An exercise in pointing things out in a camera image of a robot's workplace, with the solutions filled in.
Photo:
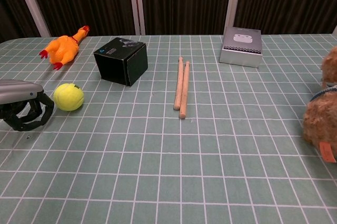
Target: tennis ball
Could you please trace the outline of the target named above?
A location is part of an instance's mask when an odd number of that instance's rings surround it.
[[[54,92],[54,102],[63,111],[78,109],[83,104],[83,100],[83,91],[74,83],[64,83]]]

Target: brown curtain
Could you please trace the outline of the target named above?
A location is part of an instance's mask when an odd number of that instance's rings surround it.
[[[332,33],[337,0],[239,0],[234,26],[263,34]]]
[[[146,34],[222,34],[228,0],[143,0]]]
[[[1,0],[0,43],[24,37],[40,37],[25,0]]]
[[[88,25],[90,36],[135,34],[131,0],[37,0],[52,36]]]

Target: white box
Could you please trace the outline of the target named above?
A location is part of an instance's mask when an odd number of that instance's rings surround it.
[[[227,27],[219,62],[259,67],[262,60],[261,31]]]

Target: airpods box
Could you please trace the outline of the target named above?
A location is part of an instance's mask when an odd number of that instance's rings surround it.
[[[117,37],[94,52],[101,78],[132,86],[147,70],[146,44]]]
[[[261,31],[227,27],[219,62],[259,67],[262,60]]]

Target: stuffed animal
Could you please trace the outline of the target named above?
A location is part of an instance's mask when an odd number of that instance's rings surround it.
[[[83,26],[72,36],[61,36],[51,41],[48,46],[42,50],[39,55],[41,58],[47,58],[50,55],[50,63],[54,65],[53,69],[59,70],[64,64],[72,61],[78,53],[78,44],[89,32],[89,26]]]
[[[323,59],[322,91],[309,102],[303,116],[303,138],[320,150],[326,162],[337,157],[337,47]]]

